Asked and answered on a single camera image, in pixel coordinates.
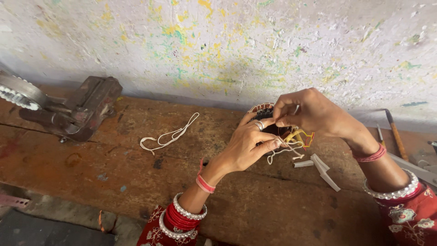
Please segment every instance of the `wooden handle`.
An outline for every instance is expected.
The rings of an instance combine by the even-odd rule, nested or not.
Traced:
[[[401,153],[402,159],[409,162],[407,153],[405,152],[404,145],[402,144],[402,140],[401,140],[401,137],[399,136],[399,132],[398,132],[398,129],[396,128],[395,123],[394,122],[390,123],[390,126],[392,128],[393,135],[395,136],[396,144],[398,145],[399,152]]]

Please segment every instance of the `wrist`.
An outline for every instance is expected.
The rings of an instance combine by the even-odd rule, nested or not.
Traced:
[[[349,137],[342,138],[355,156],[369,156],[379,150],[379,143],[367,128],[361,124]]]
[[[225,162],[220,161],[217,157],[214,157],[201,173],[203,180],[210,186],[216,186],[229,173]]]

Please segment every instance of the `studded bangle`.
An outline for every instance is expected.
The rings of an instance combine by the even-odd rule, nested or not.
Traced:
[[[181,206],[179,206],[179,203],[177,202],[177,199],[178,199],[181,195],[182,195],[182,193],[178,193],[178,194],[176,194],[176,196],[174,196],[174,198],[173,198],[173,204],[174,204],[174,207],[176,208],[176,211],[177,211],[178,213],[180,213],[181,215],[187,217],[188,219],[193,219],[193,220],[201,220],[201,219],[205,218],[206,213],[207,213],[207,211],[208,211],[208,210],[206,209],[205,204],[203,205],[203,214],[192,214],[192,213],[189,213],[189,212],[185,211]]]
[[[165,225],[164,225],[164,215],[165,215],[166,210],[164,210],[164,212],[161,213],[160,216],[160,228],[161,230],[164,232],[165,235],[167,235],[170,238],[173,239],[182,239],[182,238],[186,238],[189,237],[193,234],[194,229],[188,231],[188,232],[184,232],[184,233],[176,233],[173,232],[171,230],[169,230]]]
[[[390,200],[390,199],[397,199],[400,197],[405,197],[407,195],[410,195],[411,193],[413,193],[416,189],[417,186],[419,185],[419,180],[417,178],[417,176],[412,173],[411,171],[407,170],[407,169],[402,169],[405,171],[405,173],[407,173],[407,175],[409,176],[410,179],[410,184],[407,185],[407,187],[403,188],[402,190],[398,190],[392,193],[379,193],[379,192],[375,192],[373,190],[370,189],[369,183],[367,181],[367,179],[364,180],[364,185],[363,185],[363,189],[364,191],[375,197],[375,198],[379,198],[379,199],[386,199],[386,200]]]

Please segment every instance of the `white string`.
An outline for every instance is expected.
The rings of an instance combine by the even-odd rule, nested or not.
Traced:
[[[155,155],[155,153],[153,152],[153,150],[157,150],[157,149],[163,148],[163,147],[165,147],[165,146],[167,146],[167,145],[173,143],[174,141],[176,141],[180,136],[182,136],[182,135],[185,133],[185,131],[187,130],[187,128],[188,128],[188,127],[189,127],[189,126],[190,126],[190,125],[191,125],[191,124],[192,124],[192,123],[197,119],[197,117],[199,117],[199,113],[196,112],[196,113],[193,114],[193,116],[191,116],[190,120],[188,121],[188,123],[187,123],[183,128],[180,128],[179,130],[172,131],[172,132],[169,132],[169,133],[166,133],[166,134],[162,134],[162,135],[158,138],[158,144],[161,145],[161,147],[154,148],[154,149],[148,149],[148,148],[144,147],[144,145],[142,144],[142,143],[144,142],[144,140],[150,139],[150,140],[156,141],[156,139],[154,139],[153,137],[144,137],[144,138],[141,139],[141,141],[139,142],[139,145],[141,146],[141,148],[143,148],[143,149],[145,149],[145,150],[148,150],[148,151],[150,151],[153,155]],[[167,135],[167,134],[171,134],[171,133],[173,133],[173,135],[171,135],[172,140],[168,141],[168,142],[165,143],[165,144],[160,143],[160,138],[161,138],[162,136],[165,136],[165,135]]]
[[[296,156],[296,157],[293,157],[293,161],[296,160],[296,159],[302,159],[302,157],[304,157],[304,155],[299,154],[298,152],[295,151],[295,149],[298,149],[298,148],[302,148],[302,147],[303,147],[303,143],[302,143],[302,142],[299,141],[299,142],[294,142],[294,143],[286,143],[284,140],[281,139],[281,137],[279,137],[279,140],[280,140],[283,144],[287,145],[290,149],[283,149],[283,150],[279,151],[278,153],[275,153],[275,151],[273,150],[273,154],[267,156],[267,162],[269,163],[269,165],[272,164],[272,162],[273,162],[273,157],[274,157],[275,154],[279,154],[279,153],[284,152],[284,151],[293,151],[295,154],[298,155],[298,156]],[[296,147],[296,148],[292,148],[292,147],[290,146],[290,144],[297,144],[297,143],[301,143],[302,145],[299,146],[299,147]]]

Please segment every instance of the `white wall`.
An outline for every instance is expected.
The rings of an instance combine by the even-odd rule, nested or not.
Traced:
[[[368,125],[389,108],[398,128],[437,132],[436,29],[426,0],[0,0],[0,63],[240,110],[313,86]]]

